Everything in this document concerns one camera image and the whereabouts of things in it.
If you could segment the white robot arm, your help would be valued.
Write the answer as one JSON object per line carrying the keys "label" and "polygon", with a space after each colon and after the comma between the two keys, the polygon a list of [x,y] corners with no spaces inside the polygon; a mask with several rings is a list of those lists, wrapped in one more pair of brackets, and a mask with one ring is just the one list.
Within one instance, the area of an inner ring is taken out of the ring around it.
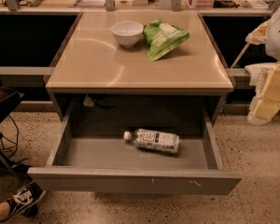
{"label": "white robot arm", "polygon": [[256,87],[247,120],[262,125],[272,120],[280,110],[280,7],[271,18],[245,38],[248,44],[265,45],[266,54],[276,63],[256,63],[245,67],[249,85]]}

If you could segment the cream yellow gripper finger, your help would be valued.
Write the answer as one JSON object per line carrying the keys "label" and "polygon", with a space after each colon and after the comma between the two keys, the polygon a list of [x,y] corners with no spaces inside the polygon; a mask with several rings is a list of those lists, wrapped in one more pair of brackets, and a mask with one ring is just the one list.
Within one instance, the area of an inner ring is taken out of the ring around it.
{"label": "cream yellow gripper finger", "polygon": [[247,120],[254,125],[270,122],[280,110],[280,63],[259,71],[256,95],[251,101]]}

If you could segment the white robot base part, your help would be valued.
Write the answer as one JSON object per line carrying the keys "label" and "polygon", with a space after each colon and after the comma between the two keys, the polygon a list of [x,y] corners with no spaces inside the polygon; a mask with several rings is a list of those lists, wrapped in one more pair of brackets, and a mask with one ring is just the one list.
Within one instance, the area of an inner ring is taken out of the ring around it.
{"label": "white robot base part", "polygon": [[274,67],[274,63],[254,63],[245,66],[249,74],[249,85],[257,86],[261,80],[262,73]]}

